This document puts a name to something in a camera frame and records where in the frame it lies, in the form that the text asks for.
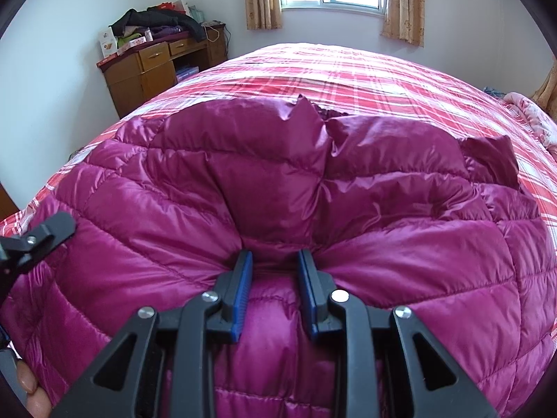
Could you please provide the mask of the person's left hand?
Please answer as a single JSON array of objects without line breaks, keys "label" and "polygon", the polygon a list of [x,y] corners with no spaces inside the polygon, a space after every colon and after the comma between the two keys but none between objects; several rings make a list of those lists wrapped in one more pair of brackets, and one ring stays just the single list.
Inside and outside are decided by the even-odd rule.
[{"label": "person's left hand", "polygon": [[34,418],[48,418],[52,411],[51,401],[25,361],[17,362],[17,378],[28,395],[25,407],[30,415]]}]

